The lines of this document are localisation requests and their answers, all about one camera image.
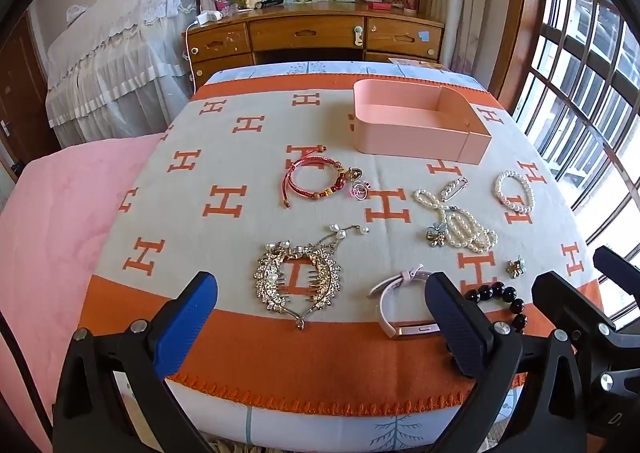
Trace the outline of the pink smart watch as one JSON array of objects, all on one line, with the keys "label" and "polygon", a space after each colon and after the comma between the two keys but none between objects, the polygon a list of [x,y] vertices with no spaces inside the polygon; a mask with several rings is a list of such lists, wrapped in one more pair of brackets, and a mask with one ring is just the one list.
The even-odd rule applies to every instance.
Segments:
[{"label": "pink smart watch", "polygon": [[420,263],[370,289],[367,297],[375,301],[376,318],[387,338],[398,340],[440,332],[424,298],[424,287],[430,275]]}]

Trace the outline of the gold rhinestone hair comb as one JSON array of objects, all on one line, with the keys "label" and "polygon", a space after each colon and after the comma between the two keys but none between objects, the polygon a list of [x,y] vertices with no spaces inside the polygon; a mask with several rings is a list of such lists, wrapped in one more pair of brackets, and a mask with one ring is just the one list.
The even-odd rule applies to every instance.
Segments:
[{"label": "gold rhinestone hair comb", "polygon": [[367,235],[365,225],[329,225],[317,242],[294,244],[289,239],[265,245],[253,274],[255,295],[262,306],[289,317],[299,331],[316,313],[332,306],[343,283],[338,247],[354,235]]}]

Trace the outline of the gold pink charm keyring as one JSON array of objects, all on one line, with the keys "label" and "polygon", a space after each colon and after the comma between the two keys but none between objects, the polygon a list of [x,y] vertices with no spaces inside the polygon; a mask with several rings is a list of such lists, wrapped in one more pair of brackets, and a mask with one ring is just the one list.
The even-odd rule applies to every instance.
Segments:
[{"label": "gold pink charm keyring", "polygon": [[360,168],[349,167],[346,173],[349,183],[349,194],[357,201],[364,201],[369,196],[371,184],[362,178],[363,171]]}]

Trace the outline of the pearl safety pin brooch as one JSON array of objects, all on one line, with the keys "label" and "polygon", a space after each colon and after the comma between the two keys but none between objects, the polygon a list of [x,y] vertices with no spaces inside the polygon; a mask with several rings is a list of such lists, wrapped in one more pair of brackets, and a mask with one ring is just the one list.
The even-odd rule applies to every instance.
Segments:
[{"label": "pearl safety pin brooch", "polygon": [[468,178],[463,176],[449,181],[448,184],[446,184],[446,186],[443,187],[442,190],[440,190],[440,200],[442,202],[449,202],[458,193],[465,189],[468,183]]}]

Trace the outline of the pink jewelry tray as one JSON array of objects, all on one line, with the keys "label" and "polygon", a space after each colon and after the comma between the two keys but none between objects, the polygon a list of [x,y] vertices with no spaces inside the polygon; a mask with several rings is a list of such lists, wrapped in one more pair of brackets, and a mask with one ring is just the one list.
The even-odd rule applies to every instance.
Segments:
[{"label": "pink jewelry tray", "polygon": [[478,165],[491,134],[454,87],[390,80],[354,85],[354,144],[361,153]]}]

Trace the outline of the barred window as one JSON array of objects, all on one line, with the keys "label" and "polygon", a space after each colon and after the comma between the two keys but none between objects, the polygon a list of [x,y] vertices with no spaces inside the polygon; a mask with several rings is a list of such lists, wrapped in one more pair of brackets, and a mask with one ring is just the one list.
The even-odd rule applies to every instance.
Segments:
[{"label": "barred window", "polygon": [[544,0],[515,121],[588,251],[639,263],[639,43],[612,0]]}]

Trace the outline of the pink quilt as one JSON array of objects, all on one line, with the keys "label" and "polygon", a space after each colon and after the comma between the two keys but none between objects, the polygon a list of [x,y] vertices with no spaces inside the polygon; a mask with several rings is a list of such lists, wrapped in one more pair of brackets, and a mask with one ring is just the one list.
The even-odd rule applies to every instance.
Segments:
[{"label": "pink quilt", "polygon": [[45,407],[108,231],[158,141],[108,139],[39,158],[3,207],[1,312]]}]

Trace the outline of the orange beige H-pattern blanket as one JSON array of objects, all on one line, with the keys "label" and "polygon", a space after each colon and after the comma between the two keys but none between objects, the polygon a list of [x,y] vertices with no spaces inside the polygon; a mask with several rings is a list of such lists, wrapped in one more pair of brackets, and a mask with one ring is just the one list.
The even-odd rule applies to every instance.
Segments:
[{"label": "orange beige H-pattern blanket", "polygon": [[[512,279],[509,262],[525,270]],[[127,192],[80,322],[112,334],[196,273],[217,303],[178,384],[270,411],[339,417],[459,405],[470,383],[423,323],[413,270],[459,291],[555,271],[600,289],[550,170],[487,91],[349,74],[203,86]]]}]

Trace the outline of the light blue bed sheet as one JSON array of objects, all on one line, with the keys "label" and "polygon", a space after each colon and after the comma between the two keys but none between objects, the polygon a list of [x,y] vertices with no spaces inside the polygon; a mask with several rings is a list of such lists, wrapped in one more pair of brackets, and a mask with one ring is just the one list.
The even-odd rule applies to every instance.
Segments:
[{"label": "light blue bed sheet", "polygon": [[246,80],[247,78],[307,75],[307,74],[349,74],[415,78],[431,80],[445,85],[457,85],[477,90],[485,87],[473,76],[436,69],[420,62],[399,59],[396,62],[370,61],[305,61],[284,62],[242,66],[242,68],[222,70],[210,76],[206,85]]}]

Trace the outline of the lace covered piano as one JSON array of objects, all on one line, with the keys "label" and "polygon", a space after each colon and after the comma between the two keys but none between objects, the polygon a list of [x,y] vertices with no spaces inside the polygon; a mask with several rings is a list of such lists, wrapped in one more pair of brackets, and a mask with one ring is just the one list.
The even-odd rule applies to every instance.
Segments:
[{"label": "lace covered piano", "polygon": [[63,148],[163,132],[193,94],[196,0],[98,0],[48,49],[46,111]]}]

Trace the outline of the red small box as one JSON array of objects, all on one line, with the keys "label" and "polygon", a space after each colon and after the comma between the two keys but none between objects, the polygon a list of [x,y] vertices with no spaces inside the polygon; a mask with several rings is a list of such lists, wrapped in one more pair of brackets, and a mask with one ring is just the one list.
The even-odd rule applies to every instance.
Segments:
[{"label": "red small box", "polygon": [[368,8],[374,11],[385,11],[389,12],[392,10],[392,5],[387,2],[369,2]]}]

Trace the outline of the wooden desk with drawers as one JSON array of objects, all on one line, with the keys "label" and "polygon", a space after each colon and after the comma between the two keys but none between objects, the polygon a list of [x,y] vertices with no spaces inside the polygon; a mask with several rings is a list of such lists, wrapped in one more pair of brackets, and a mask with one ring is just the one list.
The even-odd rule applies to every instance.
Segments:
[{"label": "wooden desk with drawers", "polygon": [[192,80],[241,66],[302,61],[437,62],[445,25],[365,5],[317,2],[237,13],[186,31]]}]

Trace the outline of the white power adapter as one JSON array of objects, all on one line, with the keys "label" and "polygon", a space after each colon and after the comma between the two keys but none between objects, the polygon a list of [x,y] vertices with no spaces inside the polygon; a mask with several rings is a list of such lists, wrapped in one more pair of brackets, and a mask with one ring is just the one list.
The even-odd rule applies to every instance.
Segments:
[{"label": "white power adapter", "polygon": [[205,10],[196,16],[196,24],[204,26],[209,23],[219,22],[224,18],[220,11]]}]

